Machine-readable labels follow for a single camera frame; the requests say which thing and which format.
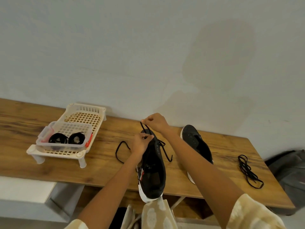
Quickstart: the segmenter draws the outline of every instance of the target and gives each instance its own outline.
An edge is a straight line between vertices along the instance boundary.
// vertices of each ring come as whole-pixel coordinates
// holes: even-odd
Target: plastic basket
[[[49,143],[50,137],[55,133],[62,133],[70,137],[73,133],[82,132],[85,140],[82,144],[61,144]],[[45,150],[80,152],[85,149],[85,144],[92,134],[92,125],[86,123],[72,123],[64,121],[53,121],[38,135],[36,145],[42,146]]]
[[[86,104],[69,104],[64,114],[58,119],[56,123],[78,123],[78,124],[90,124],[92,126],[92,133],[89,140],[85,144],[85,147],[81,151],[71,149],[71,146],[65,149],[58,149],[57,145],[54,144],[51,147],[45,147],[41,144],[31,145],[27,150],[27,153],[31,155],[38,164],[45,161],[45,157],[57,157],[57,158],[68,158],[78,159],[80,167],[86,167],[85,155],[89,152],[92,143],[97,135],[99,128],[104,120],[106,120],[106,108],[86,105]],[[40,142],[46,142],[46,138],[49,134],[45,135],[45,139]]]

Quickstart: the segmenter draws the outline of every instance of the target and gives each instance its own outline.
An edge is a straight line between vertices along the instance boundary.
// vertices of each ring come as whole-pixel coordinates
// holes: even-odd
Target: hand
[[[142,159],[143,153],[146,151],[148,143],[154,138],[154,135],[149,135],[146,133],[139,133],[134,136],[132,143],[132,155],[136,157],[138,163]]]
[[[141,122],[161,134],[163,134],[166,130],[170,129],[170,126],[166,122],[166,119],[160,113],[154,113],[146,119],[141,120]]]

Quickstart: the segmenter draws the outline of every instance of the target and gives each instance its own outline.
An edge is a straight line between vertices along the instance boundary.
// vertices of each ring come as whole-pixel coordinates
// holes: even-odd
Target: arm
[[[78,219],[83,221],[88,228],[109,228],[132,175],[135,173],[135,168],[152,139],[153,135],[145,133],[135,135],[131,156],[78,216]]]
[[[179,161],[204,196],[220,226],[223,229],[226,228],[234,204],[244,192],[216,166],[209,163],[182,140],[162,115],[155,113],[141,122],[161,133],[168,140]]]

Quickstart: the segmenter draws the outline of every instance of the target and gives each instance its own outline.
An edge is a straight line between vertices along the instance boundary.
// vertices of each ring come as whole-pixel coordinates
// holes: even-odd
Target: shirt sleeve
[[[236,201],[227,228],[286,229],[279,216],[247,194],[243,194]]]
[[[74,219],[65,229],[88,229],[88,227],[83,221]]]

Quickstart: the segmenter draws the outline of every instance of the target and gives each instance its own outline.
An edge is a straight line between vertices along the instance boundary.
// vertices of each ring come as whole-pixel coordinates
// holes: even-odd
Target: sneaker
[[[208,162],[213,164],[212,154],[208,145],[202,140],[201,135],[192,125],[185,126],[180,133],[180,137],[188,143],[194,150],[203,156]],[[192,177],[188,173],[189,180],[195,184]]]
[[[141,133],[154,135],[142,156],[141,166],[137,167],[140,197],[143,202],[148,203],[162,196],[165,187],[166,172],[160,147],[169,162],[173,160],[173,155],[169,159],[164,149],[165,143],[159,140],[147,125],[145,125],[147,129],[144,129],[142,123],[141,126],[143,128]]]

